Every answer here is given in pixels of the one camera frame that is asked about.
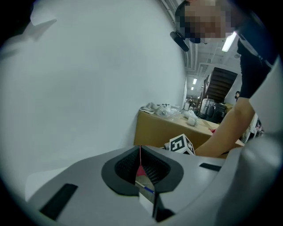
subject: ceiling light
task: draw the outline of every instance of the ceiling light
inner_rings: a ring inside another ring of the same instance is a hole
[[[222,51],[223,52],[228,52],[229,48],[231,47],[235,37],[236,37],[236,32],[234,31],[233,34],[231,34],[225,41]]]

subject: staircase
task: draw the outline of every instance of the staircase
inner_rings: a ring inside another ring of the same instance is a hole
[[[214,68],[205,98],[214,99],[216,103],[224,102],[238,74],[221,68]]]

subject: ceiling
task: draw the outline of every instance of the ceiling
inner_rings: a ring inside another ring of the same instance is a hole
[[[183,0],[160,1],[175,26],[175,9]],[[190,47],[188,52],[184,52],[187,74],[187,96],[195,98],[200,96],[204,79],[212,73],[214,67],[222,68],[237,74],[241,73],[240,58],[237,53],[238,39],[239,37],[236,36],[228,52],[222,51],[225,39],[208,44],[193,44],[189,40],[186,40],[187,45]]]

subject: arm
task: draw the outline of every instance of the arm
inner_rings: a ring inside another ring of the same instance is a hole
[[[218,157],[233,147],[246,131],[255,112],[247,98],[239,98],[212,137],[195,150],[196,155]]]

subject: white wall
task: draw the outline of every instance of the white wall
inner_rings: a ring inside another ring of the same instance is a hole
[[[28,175],[132,145],[148,103],[180,105],[184,60],[157,0],[43,1],[56,22],[29,25],[0,62],[2,173]]]
[[[224,102],[230,104],[236,104],[235,94],[237,91],[241,91],[242,86],[242,74],[238,74],[231,89],[227,93]]]

